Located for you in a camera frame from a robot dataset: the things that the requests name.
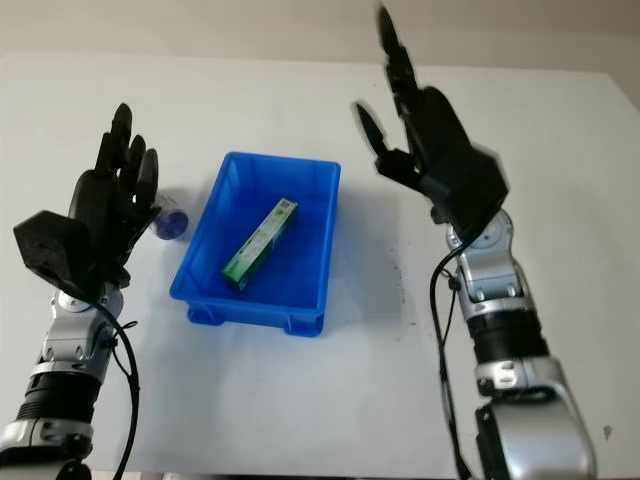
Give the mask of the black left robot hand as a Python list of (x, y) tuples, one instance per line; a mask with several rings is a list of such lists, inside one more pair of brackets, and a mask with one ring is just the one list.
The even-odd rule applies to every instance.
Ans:
[(94, 275), (119, 289), (129, 286), (125, 264), (159, 212), (157, 152), (131, 132), (132, 111), (122, 103), (103, 134), (94, 168), (79, 177), (69, 208), (69, 216), (88, 229)]

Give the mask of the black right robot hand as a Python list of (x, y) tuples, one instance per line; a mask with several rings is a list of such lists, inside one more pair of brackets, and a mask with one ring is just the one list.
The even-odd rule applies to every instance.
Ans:
[(377, 172), (422, 193), (421, 181), (433, 174), (449, 153), (459, 146), (469, 146), (470, 141), (444, 94), (435, 87), (418, 85), (409, 53), (384, 5), (377, 7), (376, 25), (386, 55), (385, 75), (409, 150), (388, 148), (381, 127), (364, 102), (354, 104), (355, 112), (376, 155)]

